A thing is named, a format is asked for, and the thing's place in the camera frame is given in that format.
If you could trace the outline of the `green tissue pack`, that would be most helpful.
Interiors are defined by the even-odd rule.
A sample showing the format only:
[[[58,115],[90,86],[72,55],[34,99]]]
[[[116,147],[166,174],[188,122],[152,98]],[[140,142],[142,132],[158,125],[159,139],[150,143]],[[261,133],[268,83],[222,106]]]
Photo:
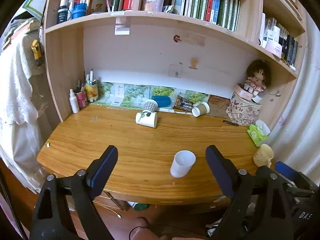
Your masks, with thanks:
[[[247,130],[247,134],[252,139],[256,147],[260,147],[262,144],[269,140],[269,134],[271,133],[267,124],[263,120],[257,120],[255,124],[251,124]]]

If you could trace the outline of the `cream ceramic mug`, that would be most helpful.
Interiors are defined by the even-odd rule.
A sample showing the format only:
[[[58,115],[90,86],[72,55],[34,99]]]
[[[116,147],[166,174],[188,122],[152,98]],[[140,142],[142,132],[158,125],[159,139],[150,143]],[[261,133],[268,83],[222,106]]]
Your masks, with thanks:
[[[267,166],[271,167],[274,152],[267,144],[262,144],[253,155],[253,162],[257,167]]]

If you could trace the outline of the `checkered paper cup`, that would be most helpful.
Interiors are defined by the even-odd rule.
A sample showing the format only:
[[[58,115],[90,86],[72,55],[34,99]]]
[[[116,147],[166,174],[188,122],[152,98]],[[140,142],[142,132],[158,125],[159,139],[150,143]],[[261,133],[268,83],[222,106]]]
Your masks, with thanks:
[[[153,99],[148,99],[145,101],[145,104],[144,104],[144,108],[143,108],[143,113],[153,113],[155,111],[157,111],[157,108],[158,108],[158,103],[153,100]]]

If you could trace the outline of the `dark cosmetic bottle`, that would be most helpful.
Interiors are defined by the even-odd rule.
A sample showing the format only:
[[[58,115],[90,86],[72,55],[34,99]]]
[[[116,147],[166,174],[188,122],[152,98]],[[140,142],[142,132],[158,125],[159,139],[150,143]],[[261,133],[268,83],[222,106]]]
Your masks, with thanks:
[[[57,11],[57,24],[66,22],[68,16],[68,0],[61,0]]]

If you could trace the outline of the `red pen holder can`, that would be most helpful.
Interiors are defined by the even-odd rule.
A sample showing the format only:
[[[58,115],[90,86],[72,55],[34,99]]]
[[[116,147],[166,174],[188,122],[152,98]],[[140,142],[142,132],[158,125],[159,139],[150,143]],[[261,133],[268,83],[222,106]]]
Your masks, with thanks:
[[[84,109],[87,106],[87,96],[85,90],[75,94],[78,106],[80,109]]]

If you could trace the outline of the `green leaf poster sheet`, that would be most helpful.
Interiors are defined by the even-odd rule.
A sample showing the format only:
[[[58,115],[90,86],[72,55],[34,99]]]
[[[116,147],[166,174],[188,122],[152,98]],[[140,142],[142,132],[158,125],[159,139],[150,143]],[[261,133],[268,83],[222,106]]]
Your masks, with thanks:
[[[99,98],[95,105],[107,107],[120,107],[127,109],[141,109],[146,100],[153,96],[168,96],[172,108],[178,96],[181,96],[194,106],[202,102],[207,102],[209,95],[193,90],[185,90],[174,87],[133,85],[127,83],[100,82],[98,84]]]

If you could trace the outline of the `pink box on shelf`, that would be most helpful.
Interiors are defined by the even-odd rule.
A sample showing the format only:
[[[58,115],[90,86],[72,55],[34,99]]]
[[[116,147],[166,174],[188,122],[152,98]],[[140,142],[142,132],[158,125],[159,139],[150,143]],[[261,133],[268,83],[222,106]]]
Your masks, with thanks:
[[[263,41],[263,44],[265,45],[265,49],[269,52],[271,52],[274,56],[277,58],[281,58],[282,54],[282,45],[280,45],[278,42],[268,39],[267,41]]]

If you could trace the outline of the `brown-haired rag doll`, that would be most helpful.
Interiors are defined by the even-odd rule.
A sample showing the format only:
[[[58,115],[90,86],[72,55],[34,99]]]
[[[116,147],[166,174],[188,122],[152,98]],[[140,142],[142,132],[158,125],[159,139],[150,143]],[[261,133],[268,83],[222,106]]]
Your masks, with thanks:
[[[262,60],[253,61],[246,70],[247,79],[244,90],[257,96],[271,84],[271,71]]]

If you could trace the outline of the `pink round box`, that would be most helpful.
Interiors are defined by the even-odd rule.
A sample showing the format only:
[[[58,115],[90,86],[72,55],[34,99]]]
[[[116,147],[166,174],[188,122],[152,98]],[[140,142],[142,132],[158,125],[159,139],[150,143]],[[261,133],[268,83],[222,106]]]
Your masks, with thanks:
[[[238,97],[246,101],[251,101],[253,98],[253,94],[244,90],[239,84],[234,87],[234,92]]]

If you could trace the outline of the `wooden bookshelf desk unit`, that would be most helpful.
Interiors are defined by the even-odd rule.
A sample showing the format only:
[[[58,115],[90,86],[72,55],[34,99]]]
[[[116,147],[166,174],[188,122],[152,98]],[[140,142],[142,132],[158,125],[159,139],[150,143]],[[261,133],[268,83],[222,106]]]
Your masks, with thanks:
[[[70,176],[109,145],[119,158],[105,191],[113,198],[156,205],[210,203],[221,195],[205,160],[214,144],[238,167],[253,173],[255,145],[245,127],[221,118],[161,112],[158,125],[136,124],[135,110],[89,105],[73,114],[69,90],[84,74],[112,83],[193,90],[228,98],[255,59],[266,61],[272,82],[259,118],[274,128],[295,88],[306,47],[306,11],[297,17],[282,0],[241,0],[237,30],[163,12],[104,12],[57,24],[61,0],[48,0],[44,48],[49,86],[60,124],[37,160],[49,172]],[[282,45],[281,58],[263,41]],[[170,174],[177,152],[195,164],[182,178]]]

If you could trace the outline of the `dark snack packet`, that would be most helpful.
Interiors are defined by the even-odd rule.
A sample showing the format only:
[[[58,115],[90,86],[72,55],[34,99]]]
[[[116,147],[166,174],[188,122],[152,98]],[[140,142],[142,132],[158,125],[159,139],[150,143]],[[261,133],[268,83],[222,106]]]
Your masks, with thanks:
[[[190,100],[185,99],[182,96],[178,95],[173,108],[191,112],[193,109],[193,105],[194,104]]]

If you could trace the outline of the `black pen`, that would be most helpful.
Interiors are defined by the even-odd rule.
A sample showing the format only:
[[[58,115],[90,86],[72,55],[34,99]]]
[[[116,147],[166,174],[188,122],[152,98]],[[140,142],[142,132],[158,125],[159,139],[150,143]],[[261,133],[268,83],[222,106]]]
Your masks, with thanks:
[[[231,122],[231,121],[223,120],[223,122],[224,122],[224,123],[226,123],[226,124],[229,124],[229,125],[236,126],[236,127],[238,127],[238,126],[239,126],[239,124],[236,124],[236,123]]]

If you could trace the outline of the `white lace cloth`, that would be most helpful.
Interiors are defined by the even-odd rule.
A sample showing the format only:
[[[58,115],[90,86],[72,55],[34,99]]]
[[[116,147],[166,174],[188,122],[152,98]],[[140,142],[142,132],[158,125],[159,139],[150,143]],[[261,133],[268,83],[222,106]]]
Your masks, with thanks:
[[[34,40],[23,34],[1,53],[1,160],[24,187],[39,193],[47,174],[37,161],[45,142],[39,118],[48,102],[33,102],[31,79],[44,74],[31,51]]]

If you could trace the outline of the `cardboard with red drawing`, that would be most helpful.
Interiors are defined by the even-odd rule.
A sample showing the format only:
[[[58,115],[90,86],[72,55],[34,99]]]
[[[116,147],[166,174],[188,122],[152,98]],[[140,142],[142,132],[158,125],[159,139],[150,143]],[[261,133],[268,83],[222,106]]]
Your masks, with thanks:
[[[230,100],[228,98],[210,95],[207,103],[210,107],[210,111],[208,113],[209,116],[228,119],[228,115],[226,113],[227,107],[230,104]]]

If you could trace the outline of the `plain white plastic cup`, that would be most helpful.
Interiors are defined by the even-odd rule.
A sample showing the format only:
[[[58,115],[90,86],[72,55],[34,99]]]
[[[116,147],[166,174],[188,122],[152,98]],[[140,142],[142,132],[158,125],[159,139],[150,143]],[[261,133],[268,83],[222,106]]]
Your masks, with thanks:
[[[196,156],[193,152],[188,150],[177,152],[170,168],[170,174],[175,178],[182,178],[190,171],[195,161]]]

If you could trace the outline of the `floral white curtain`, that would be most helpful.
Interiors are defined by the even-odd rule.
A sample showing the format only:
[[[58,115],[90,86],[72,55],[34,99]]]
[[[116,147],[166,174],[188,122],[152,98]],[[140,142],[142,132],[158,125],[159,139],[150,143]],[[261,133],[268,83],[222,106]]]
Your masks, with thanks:
[[[291,99],[271,132],[276,161],[319,185],[319,29],[306,15],[306,50]]]

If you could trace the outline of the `brown sleeved paper cup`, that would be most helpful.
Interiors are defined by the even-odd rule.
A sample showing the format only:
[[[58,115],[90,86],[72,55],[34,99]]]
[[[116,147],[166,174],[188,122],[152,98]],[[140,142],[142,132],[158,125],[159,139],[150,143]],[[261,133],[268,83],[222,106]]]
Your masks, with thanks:
[[[202,102],[191,110],[194,117],[206,115],[210,112],[210,106],[206,102]]]

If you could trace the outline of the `stack of books left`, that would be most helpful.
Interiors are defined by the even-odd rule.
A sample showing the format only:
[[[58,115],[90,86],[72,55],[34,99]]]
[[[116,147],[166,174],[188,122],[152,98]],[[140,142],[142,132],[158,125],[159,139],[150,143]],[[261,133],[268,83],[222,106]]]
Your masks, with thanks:
[[[15,39],[20,34],[28,34],[30,32],[36,31],[39,29],[39,26],[40,21],[35,17],[19,22],[17,27],[11,28],[7,35],[5,35],[4,41],[2,43],[2,50],[6,50],[13,39]]]

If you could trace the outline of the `blue cylindrical case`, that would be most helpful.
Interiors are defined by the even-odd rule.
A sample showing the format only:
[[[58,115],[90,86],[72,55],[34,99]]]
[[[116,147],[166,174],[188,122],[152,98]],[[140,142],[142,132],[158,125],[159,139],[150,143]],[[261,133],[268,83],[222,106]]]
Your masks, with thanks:
[[[153,95],[151,97],[152,100],[157,102],[158,108],[170,107],[171,106],[171,98],[166,95]]]

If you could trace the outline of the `printed white fabric basket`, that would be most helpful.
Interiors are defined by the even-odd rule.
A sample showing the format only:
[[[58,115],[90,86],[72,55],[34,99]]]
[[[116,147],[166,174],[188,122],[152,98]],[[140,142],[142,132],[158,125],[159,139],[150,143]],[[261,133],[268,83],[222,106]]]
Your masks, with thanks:
[[[233,90],[226,113],[231,122],[241,126],[249,126],[257,121],[260,110],[260,104],[238,97]]]

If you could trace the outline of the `yellow pen holder can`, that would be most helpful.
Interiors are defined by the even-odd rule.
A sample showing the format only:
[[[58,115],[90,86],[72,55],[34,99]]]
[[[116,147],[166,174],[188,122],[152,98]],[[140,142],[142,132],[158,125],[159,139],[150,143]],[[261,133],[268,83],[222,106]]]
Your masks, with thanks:
[[[97,80],[87,81],[85,84],[85,91],[89,102],[97,101],[99,97]]]

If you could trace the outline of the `yellow hanging toy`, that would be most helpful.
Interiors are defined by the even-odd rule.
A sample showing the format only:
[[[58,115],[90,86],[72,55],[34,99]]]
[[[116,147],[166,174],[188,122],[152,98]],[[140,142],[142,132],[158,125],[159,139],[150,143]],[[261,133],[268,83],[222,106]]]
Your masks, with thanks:
[[[31,51],[33,52],[36,66],[41,66],[43,64],[43,56],[38,40],[33,40],[31,44]]]

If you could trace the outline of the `white spray bottle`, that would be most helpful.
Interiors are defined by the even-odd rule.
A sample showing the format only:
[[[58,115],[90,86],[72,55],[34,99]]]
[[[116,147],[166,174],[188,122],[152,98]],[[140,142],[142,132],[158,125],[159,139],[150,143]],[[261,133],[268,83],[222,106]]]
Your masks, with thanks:
[[[69,102],[71,105],[72,113],[78,113],[80,111],[77,97],[72,89],[69,90]]]

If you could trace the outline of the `blue jar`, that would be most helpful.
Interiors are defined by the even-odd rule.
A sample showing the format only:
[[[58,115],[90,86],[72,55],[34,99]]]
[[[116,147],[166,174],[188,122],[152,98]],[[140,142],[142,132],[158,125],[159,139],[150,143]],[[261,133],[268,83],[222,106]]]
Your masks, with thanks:
[[[79,3],[76,4],[72,11],[72,19],[84,17],[87,14],[87,4],[86,3]]]

